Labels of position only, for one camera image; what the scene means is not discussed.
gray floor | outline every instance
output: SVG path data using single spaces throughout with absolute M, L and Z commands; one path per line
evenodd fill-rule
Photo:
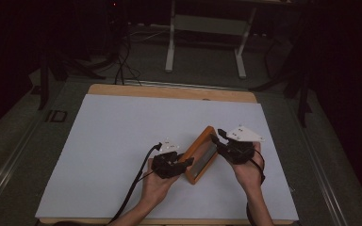
M 238 41 L 232 38 L 225 37 L 227 44 L 218 44 L 211 43 L 215 39 L 197 41 L 194 34 L 177 33 L 173 72 L 165 73 L 168 34 L 164 32 L 146 39 L 162 28 L 134 29 L 154 32 L 131 36 L 133 42 L 127 59 L 131 70 L 124 70 L 125 77 L 138 76 L 144 86 L 183 84 L 248 90 L 269 81 L 263 56 L 271 40 L 261 37 L 248 40 L 243 54 L 248 78 L 240 80 L 232 49 Z M 282 61 L 285 49 L 279 46 L 278 50 L 277 59 Z M 15 171 L 5 180 L 8 182 L 5 189 L 0 192 L 0 225 L 34 225 L 44 187 L 84 95 L 93 83 L 113 83 L 118 68 L 113 65 L 98 70 L 107 77 L 105 81 L 92 80 L 70 70 L 73 73 L 65 83 L 51 82 L 52 98 L 44 111 L 37 111 L 39 97 L 27 94 L 0 121 L 0 169 L 12 153 L 23 151 L 18 156 L 18 164 L 12 166 Z M 38 83 L 38 72 L 31 77 L 37 78 Z M 135 79 L 128 79 L 126 83 L 138 85 Z M 304 226 L 362 225 L 362 188 L 315 93 L 309 93 L 312 113 L 306 114 L 307 128 L 304 129 L 296 119 L 297 100 L 283 97 L 284 86 L 280 84 L 256 93 L 256 97 L 263 105 L 300 223 Z M 50 109 L 67 111 L 67 120 L 43 122 Z M 27 129 L 32 129 L 32 133 L 28 134 Z

white metal leg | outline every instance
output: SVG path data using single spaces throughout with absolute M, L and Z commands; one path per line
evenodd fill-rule
M 173 62 L 174 62 L 174 20 L 175 20 L 175 0 L 172 0 L 172 18 L 170 19 L 170 43 L 169 50 L 167 51 L 166 59 L 166 73 L 171 73 L 173 71 Z
M 254 17 L 255 17 L 255 12 L 256 12 L 256 8 L 252 8 L 251 15 L 249 17 L 249 21 L 246 23 L 245 30 L 243 31 L 240 46 L 238 49 L 235 50 L 235 60 L 237 62 L 238 74 L 239 74 L 239 78 L 242 78 L 242 79 L 246 78 L 245 66 L 243 65 L 243 59 L 242 59 L 242 52 L 243 52 L 243 48 L 245 47 L 245 43 L 249 37 L 249 32 L 251 30 L 252 22 L 254 21 Z

table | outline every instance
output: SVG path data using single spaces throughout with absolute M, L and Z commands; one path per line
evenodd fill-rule
M 119 106 L 127 110 L 116 113 Z M 233 106 L 233 110 L 228 110 L 228 106 Z M 251 110 L 244 112 L 247 106 Z M 261 129 L 255 129 L 267 139 L 262 146 L 263 150 L 267 150 L 263 152 L 267 166 L 267 179 L 263 184 L 266 203 L 273 216 L 282 216 L 275 218 L 275 223 L 297 220 L 270 131 L 253 93 L 111 85 L 90 87 L 44 191 L 36 217 L 42 223 L 64 220 L 107 223 L 123 202 L 146 152 L 157 144 L 157 138 L 162 137 L 162 133 L 172 139 L 177 137 L 181 149 L 186 150 L 188 144 L 203 131 L 204 128 L 202 131 L 191 131 L 196 126 L 199 130 L 202 125 L 207 125 L 207 121 L 201 117 L 201 109 L 208 112 L 217 109 L 221 117 L 224 116 L 222 121 L 212 121 L 215 128 L 228 129 L 224 127 L 226 124 L 234 124 L 235 118 L 227 118 L 224 111 L 232 115 L 235 110 L 240 112 L 242 118 L 249 113 L 252 116 L 250 125 L 254 128 L 254 121 L 264 121 L 265 125 L 259 125 Z M 127 205 L 128 209 L 138 201 L 139 190 L 140 186 L 137 186 Z M 187 179 L 180 178 L 169 191 L 167 199 L 141 224 L 246 224 L 246 201 L 240 197 L 244 197 L 244 193 L 233 171 L 225 160 L 218 158 L 197 185 L 192 186 Z M 235 217 L 218 218 L 219 212 L 227 216 L 235 214 Z
M 170 19 L 170 41 L 169 41 L 169 49 L 167 52 L 165 71 L 167 73 L 171 73 L 173 71 L 173 59 L 175 51 L 174 32 L 175 29 L 179 29 L 179 30 L 241 36 L 240 45 L 237 49 L 235 49 L 235 59 L 237 62 L 239 78 L 241 79 L 246 78 L 245 67 L 243 65 L 243 59 L 242 59 L 242 52 L 245 47 L 246 41 L 248 40 L 249 37 L 249 32 L 251 30 L 252 23 L 255 18 L 257 5 L 270 5 L 278 7 L 297 5 L 297 4 L 292 4 L 290 0 L 213 1 L 213 3 L 223 2 L 224 4 L 232 2 L 237 2 L 238 4 L 251 4 L 253 7 L 249 12 L 250 14 L 248 20 L 241 21 L 241 20 L 228 20 L 228 19 L 207 18 L 200 16 L 177 14 L 175 12 L 175 1 L 176 0 L 172 0 L 172 11 Z

forearm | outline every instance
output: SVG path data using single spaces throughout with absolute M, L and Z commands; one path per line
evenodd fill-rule
M 245 190 L 248 199 L 250 213 L 259 226 L 273 225 L 272 217 L 264 202 L 263 194 L 260 187 L 249 188 Z
M 107 226 L 136 226 L 154 209 L 155 207 L 147 202 L 141 201 L 130 211 L 121 215 Z

person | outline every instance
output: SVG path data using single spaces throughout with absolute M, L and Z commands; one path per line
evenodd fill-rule
M 260 143 L 254 142 L 257 150 L 253 160 L 260 168 L 264 167 L 264 160 L 260 156 Z M 148 171 L 144 175 L 148 175 L 152 171 L 153 159 L 148 160 Z M 261 191 L 261 174 L 258 168 L 248 161 L 245 164 L 230 164 L 236 175 L 237 181 L 241 185 L 248 200 L 250 214 L 256 225 L 267 226 L 273 225 L 267 205 L 264 202 L 263 193 Z M 109 223 L 107 226 L 135 226 L 138 225 L 156 206 L 158 206 L 165 198 L 172 184 L 179 176 L 169 179 L 161 179 L 155 173 L 143 178 L 143 187 L 140 201 L 131 210 L 121 215 L 119 218 Z

